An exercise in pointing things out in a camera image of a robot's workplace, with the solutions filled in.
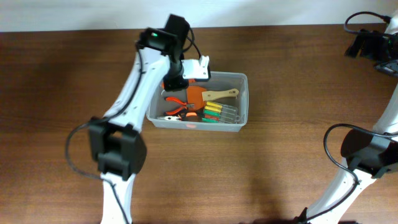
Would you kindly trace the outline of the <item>screwdriver set clear case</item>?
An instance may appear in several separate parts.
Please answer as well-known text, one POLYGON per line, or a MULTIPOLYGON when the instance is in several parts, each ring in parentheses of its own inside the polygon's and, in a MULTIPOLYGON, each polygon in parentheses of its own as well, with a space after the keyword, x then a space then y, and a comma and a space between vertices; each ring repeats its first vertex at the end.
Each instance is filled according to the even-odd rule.
POLYGON ((203 114, 206 119, 215 119, 220 123, 233 124, 238 123, 241 120, 236 107, 213 101, 207 101, 205 103, 203 114))

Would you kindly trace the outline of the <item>orange black needle-nose pliers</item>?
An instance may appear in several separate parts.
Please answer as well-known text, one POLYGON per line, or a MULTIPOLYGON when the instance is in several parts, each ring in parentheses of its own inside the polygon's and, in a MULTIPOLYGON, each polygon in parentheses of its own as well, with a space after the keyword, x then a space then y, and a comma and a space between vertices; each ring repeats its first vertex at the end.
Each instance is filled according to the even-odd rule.
POLYGON ((201 121, 202 118, 203 115, 201 113, 196 113, 196 112, 180 113, 180 114, 157 117, 157 119, 166 120, 166 121, 193 121, 193 122, 199 122, 201 121))

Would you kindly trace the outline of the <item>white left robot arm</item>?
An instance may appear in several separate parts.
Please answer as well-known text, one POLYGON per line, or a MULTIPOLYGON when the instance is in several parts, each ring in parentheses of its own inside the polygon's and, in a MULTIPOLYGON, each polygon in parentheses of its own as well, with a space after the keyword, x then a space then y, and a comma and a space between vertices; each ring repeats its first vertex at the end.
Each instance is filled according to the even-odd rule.
POLYGON ((102 223, 132 223, 132 187, 147 155, 142 124, 156 90, 184 90, 201 74, 209 78, 207 56, 183 57, 185 41, 193 41, 191 31, 184 17, 171 14, 163 28, 141 32, 133 68, 117 100, 103 118, 88 123, 91 156, 103 183, 102 223))

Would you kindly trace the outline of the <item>orange scraper wooden handle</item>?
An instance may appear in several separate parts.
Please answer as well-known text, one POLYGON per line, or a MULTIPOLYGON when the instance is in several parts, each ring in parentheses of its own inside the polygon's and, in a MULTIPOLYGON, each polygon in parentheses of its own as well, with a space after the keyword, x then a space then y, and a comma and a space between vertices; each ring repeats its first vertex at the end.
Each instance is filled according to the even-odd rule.
POLYGON ((203 108, 206 101, 236 97, 239 94, 239 90, 236 88, 225 91, 210 91, 201 86, 189 86, 186 89, 186 92, 188 103, 193 105, 190 108, 190 111, 196 111, 203 108))

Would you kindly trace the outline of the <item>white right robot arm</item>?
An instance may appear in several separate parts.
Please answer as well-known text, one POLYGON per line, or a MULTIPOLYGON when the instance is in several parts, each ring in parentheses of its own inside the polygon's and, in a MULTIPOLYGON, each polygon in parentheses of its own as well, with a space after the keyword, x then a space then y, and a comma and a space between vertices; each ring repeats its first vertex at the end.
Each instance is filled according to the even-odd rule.
MULTIPOLYGON (((366 29, 345 32, 355 36, 345 55, 374 61, 374 69, 397 77, 397 15, 374 17, 382 19, 384 32, 366 29)), ((334 124, 323 137, 324 151, 339 170, 323 195, 295 217, 294 223, 341 223, 341 218, 359 194, 385 174, 397 172, 397 92, 393 92, 387 107, 372 130, 352 124, 334 124), (336 128, 349 131, 341 145, 342 161, 337 162, 328 149, 328 136, 336 128)))

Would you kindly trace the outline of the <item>red handled cutters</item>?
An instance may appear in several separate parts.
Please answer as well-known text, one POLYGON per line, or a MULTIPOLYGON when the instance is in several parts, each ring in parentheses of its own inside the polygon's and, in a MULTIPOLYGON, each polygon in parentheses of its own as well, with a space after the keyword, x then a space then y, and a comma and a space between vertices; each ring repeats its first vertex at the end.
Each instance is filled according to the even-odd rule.
POLYGON ((172 115, 179 114, 179 112, 187 110, 187 109, 191 109, 195 106, 194 104, 181 101, 180 99, 173 97, 173 96, 165 97, 164 100, 178 104, 178 107, 175 108, 174 110, 166 111, 164 113, 164 115, 166 115, 166 116, 172 116, 172 115))

